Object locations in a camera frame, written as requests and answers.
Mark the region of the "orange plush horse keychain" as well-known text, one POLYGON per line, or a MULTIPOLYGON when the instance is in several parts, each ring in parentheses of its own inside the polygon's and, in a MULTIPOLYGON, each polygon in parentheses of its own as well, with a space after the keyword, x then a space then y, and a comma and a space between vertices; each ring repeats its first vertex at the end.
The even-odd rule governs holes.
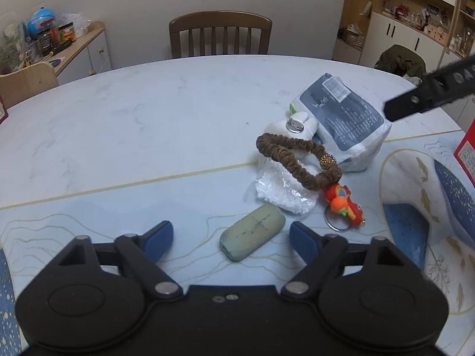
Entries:
POLYGON ((323 195, 328 203, 324 211, 324 219, 331 229, 337 232, 345 232, 365 225, 364 212, 358 204, 351 200, 351 191, 347 186, 342 186, 338 182, 334 183, 323 189, 323 195), (348 227, 335 227, 328 217, 329 213, 347 219, 349 221, 348 227))

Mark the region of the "grey green glasses case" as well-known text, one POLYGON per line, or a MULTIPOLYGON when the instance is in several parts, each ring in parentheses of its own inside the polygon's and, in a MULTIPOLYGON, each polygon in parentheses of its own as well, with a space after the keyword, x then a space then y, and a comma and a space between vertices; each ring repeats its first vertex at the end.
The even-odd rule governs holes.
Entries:
POLYGON ((223 231, 220 249, 229 260, 239 262, 273 239, 285 223, 277 206, 264 204, 223 231))

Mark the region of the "clear bag white granules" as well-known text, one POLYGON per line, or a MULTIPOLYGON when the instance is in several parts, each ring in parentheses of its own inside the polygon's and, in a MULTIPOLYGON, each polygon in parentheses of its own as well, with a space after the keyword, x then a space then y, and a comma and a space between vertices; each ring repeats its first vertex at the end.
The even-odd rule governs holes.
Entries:
POLYGON ((308 214, 316 206, 318 192, 304 188, 281 163, 260 158, 258 168, 257 198, 297 215, 308 214))

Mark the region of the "brown hair scrunchie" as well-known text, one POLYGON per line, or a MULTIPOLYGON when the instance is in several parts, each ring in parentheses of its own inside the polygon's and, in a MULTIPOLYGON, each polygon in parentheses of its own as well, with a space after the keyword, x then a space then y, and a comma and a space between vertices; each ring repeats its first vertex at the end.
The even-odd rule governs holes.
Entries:
POLYGON ((322 190, 339 182, 342 177, 342 171, 334 156, 313 140, 264 133, 257 138, 256 147, 262 156, 280 163, 307 190, 322 190), (320 163, 322 171, 315 175, 308 172, 300 164, 294 150, 314 155, 320 163))

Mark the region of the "blue white snack pouch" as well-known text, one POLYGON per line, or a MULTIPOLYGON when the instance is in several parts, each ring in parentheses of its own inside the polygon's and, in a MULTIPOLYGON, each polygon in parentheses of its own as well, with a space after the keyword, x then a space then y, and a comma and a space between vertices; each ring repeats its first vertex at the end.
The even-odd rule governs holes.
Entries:
POLYGON ((334 156, 344 172, 366 170, 391 129, 379 110, 329 73, 296 97, 290 112, 307 112, 316 118, 313 140, 334 156))

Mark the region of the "green jacket on chair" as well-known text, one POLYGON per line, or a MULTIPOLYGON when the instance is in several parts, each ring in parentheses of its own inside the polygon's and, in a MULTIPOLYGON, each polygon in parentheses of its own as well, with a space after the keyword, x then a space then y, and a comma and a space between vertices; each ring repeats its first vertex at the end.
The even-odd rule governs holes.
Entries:
POLYGON ((416 86, 422 83, 427 72, 426 63, 419 55, 398 44, 386 49, 379 56, 374 68, 400 76, 416 86))

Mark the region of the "red white cardboard box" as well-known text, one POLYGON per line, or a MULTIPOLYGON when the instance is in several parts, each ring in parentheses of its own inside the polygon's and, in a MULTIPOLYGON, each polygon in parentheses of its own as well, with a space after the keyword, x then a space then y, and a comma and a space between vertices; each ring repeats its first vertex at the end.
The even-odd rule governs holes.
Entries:
POLYGON ((460 144, 457 145, 454 157, 475 186, 475 121, 472 122, 460 144))

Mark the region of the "white sideboard cabinet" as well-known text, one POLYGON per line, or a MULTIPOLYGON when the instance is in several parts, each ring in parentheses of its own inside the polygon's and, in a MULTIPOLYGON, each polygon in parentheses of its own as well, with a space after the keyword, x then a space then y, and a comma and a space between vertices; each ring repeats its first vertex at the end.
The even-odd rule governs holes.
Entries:
POLYGON ((58 54, 47 57, 46 61, 52 65, 59 85, 111 71, 105 24, 91 22, 85 35, 58 54))

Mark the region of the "light wooden child chair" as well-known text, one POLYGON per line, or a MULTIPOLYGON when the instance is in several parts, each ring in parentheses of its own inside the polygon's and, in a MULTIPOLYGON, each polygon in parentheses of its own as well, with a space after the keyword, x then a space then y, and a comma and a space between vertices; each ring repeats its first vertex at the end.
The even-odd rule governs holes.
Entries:
POLYGON ((0 77, 1 100, 6 109, 59 85, 52 65, 36 63, 0 77))

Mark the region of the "brown wooden chair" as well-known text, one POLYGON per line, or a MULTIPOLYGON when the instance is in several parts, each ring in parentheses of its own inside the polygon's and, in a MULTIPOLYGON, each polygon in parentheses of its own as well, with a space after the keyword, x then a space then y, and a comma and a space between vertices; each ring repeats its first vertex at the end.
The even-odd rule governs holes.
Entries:
POLYGON ((205 10, 172 19, 169 26, 172 58, 206 55, 265 55, 272 21, 236 10, 205 10))

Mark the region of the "blue globe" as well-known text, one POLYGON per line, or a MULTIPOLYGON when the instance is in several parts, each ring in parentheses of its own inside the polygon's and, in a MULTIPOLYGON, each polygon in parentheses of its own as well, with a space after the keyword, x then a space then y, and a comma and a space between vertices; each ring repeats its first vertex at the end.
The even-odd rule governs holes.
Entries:
POLYGON ((38 33, 44 31, 49 22, 53 22, 56 19, 54 12, 46 7, 39 8, 28 20, 26 26, 28 33, 32 39, 36 39, 38 33))

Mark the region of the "white wall cabinet unit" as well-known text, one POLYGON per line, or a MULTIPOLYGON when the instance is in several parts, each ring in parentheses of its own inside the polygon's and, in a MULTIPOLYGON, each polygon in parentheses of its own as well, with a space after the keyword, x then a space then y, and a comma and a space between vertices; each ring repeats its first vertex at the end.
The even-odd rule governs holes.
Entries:
POLYGON ((474 55, 474 0, 344 0, 334 60, 374 68, 397 47, 426 72, 474 55))

